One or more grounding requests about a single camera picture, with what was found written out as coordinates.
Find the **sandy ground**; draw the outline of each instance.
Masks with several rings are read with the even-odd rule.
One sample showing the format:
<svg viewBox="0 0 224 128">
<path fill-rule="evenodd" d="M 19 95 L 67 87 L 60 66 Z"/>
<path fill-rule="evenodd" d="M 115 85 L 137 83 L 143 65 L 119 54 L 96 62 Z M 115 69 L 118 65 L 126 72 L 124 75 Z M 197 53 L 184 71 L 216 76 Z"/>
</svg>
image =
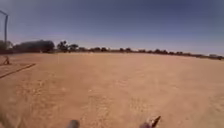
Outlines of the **sandy ground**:
<svg viewBox="0 0 224 128">
<path fill-rule="evenodd" d="M 158 128 L 224 127 L 224 61 L 88 53 L 11 61 L 36 63 L 0 79 L 1 109 L 14 126 L 65 128 L 78 119 L 81 128 L 138 128 L 161 115 Z"/>
</svg>

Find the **bush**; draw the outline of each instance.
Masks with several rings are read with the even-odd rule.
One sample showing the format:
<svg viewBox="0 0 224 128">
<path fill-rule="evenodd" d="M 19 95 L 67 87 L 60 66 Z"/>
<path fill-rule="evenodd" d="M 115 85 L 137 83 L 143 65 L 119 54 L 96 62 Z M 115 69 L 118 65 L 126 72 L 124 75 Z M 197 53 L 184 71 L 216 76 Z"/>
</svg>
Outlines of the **bush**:
<svg viewBox="0 0 224 128">
<path fill-rule="evenodd" d="M 24 52 L 44 52 L 49 53 L 54 50 L 54 43 L 50 40 L 28 41 L 17 44 L 13 50 L 18 53 Z"/>
</svg>

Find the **ground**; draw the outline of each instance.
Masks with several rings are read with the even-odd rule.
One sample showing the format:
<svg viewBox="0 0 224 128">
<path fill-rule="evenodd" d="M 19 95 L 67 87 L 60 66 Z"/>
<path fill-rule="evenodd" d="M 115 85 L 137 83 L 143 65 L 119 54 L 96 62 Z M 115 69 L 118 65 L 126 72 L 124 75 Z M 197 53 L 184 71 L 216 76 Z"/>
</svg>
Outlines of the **ground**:
<svg viewBox="0 0 224 128">
<path fill-rule="evenodd" d="M 21 128 L 224 127 L 224 61 L 150 54 L 21 54 L 0 75 L 0 106 Z"/>
</svg>

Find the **tree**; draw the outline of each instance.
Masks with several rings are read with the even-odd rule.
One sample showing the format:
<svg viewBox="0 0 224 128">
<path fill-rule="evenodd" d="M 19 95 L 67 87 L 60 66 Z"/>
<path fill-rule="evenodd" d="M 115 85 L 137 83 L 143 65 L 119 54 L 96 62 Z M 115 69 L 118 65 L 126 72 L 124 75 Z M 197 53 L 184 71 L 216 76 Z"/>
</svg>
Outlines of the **tree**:
<svg viewBox="0 0 224 128">
<path fill-rule="evenodd" d="M 125 51 L 126 52 L 132 52 L 131 48 L 126 48 Z"/>
<path fill-rule="evenodd" d="M 80 51 L 80 52 L 86 52 L 86 51 L 88 51 L 88 49 L 85 48 L 85 47 L 79 47 L 78 48 L 78 51 Z"/>
<path fill-rule="evenodd" d="M 120 52 L 124 52 L 124 49 L 123 49 L 123 48 L 120 48 L 119 51 L 120 51 Z"/>
<path fill-rule="evenodd" d="M 7 41 L 7 43 L 5 43 L 3 40 L 0 40 L 0 54 L 6 54 L 10 52 L 11 48 L 8 48 L 8 44 L 12 43 L 10 41 Z"/>
<path fill-rule="evenodd" d="M 90 51 L 91 52 L 100 52 L 101 49 L 100 49 L 100 47 L 95 47 L 95 48 L 90 48 Z"/>
<path fill-rule="evenodd" d="M 78 47 L 79 47 L 78 44 L 71 44 L 71 45 L 69 45 L 69 51 L 74 52 L 77 50 Z"/>
<path fill-rule="evenodd" d="M 7 49 L 7 45 L 3 40 L 0 40 L 0 51 L 5 51 Z"/>
<path fill-rule="evenodd" d="M 57 48 L 62 51 L 62 52 L 67 52 L 68 51 L 68 46 L 66 41 L 61 41 L 58 45 Z"/>
<path fill-rule="evenodd" d="M 139 53 L 146 53 L 146 50 L 145 49 L 139 49 L 138 52 Z"/>
<path fill-rule="evenodd" d="M 108 51 L 107 48 L 105 48 L 105 47 L 101 48 L 101 52 L 107 52 L 107 51 Z"/>
<path fill-rule="evenodd" d="M 161 51 L 160 51 L 159 49 L 156 49 L 156 50 L 154 51 L 154 53 L 156 53 L 156 54 L 160 54 Z"/>
</svg>

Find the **sky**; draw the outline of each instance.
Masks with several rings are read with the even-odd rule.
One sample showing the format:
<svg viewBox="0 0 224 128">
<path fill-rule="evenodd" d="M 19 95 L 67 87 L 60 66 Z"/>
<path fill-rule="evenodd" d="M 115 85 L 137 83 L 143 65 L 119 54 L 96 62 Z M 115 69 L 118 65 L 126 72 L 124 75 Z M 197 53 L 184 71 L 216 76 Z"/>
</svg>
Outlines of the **sky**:
<svg viewBox="0 0 224 128">
<path fill-rule="evenodd" d="M 222 0 L 0 0 L 13 43 L 62 40 L 224 55 Z M 0 16 L 0 39 L 4 35 Z"/>
</svg>

